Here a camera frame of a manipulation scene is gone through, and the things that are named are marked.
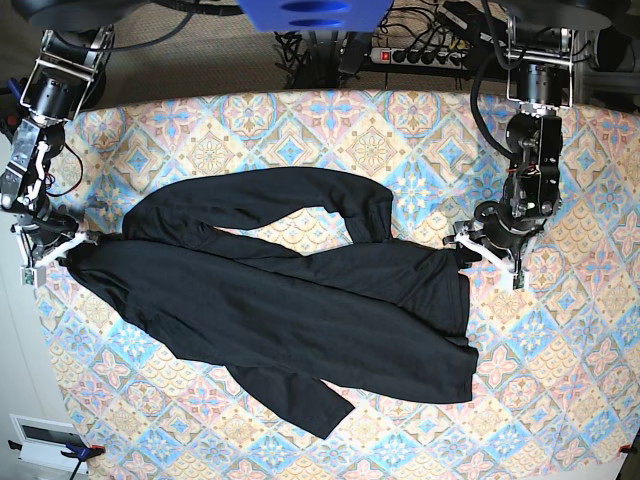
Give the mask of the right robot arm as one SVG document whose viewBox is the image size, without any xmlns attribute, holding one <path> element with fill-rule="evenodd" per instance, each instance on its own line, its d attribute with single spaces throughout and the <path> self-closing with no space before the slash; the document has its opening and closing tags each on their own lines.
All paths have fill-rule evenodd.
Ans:
<svg viewBox="0 0 640 480">
<path fill-rule="evenodd" d="M 65 149 L 66 124 L 99 98 L 114 43 L 112 25 L 82 32 L 47 30 L 26 83 L 10 87 L 22 118 L 11 134 L 11 156 L 1 175 L 1 211 L 16 218 L 12 229 L 28 267 L 79 230 L 75 219 L 50 203 L 49 169 Z"/>
</svg>

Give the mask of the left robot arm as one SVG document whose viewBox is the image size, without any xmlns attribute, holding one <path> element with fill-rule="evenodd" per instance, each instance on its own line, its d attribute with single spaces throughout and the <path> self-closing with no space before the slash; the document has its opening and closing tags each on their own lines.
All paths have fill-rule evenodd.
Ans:
<svg viewBox="0 0 640 480">
<path fill-rule="evenodd" d="M 506 16 L 504 27 L 482 4 L 492 48 L 478 66 L 470 94 L 472 117 L 485 141 L 508 162 L 499 200 L 478 204 L 480 229 L 471 234 L 486 257 L 522 260 L 533 239 L 561 206 L 559 160 L 563 146 L 558 114 L 573 100 L 573 33 Z M 480 112 L 479 90 L 487 67 L 496 62 L 507 75 L 507 97 L 519 111 L 508 122 L 504 143 L 489 131 Z"/>
</svg>

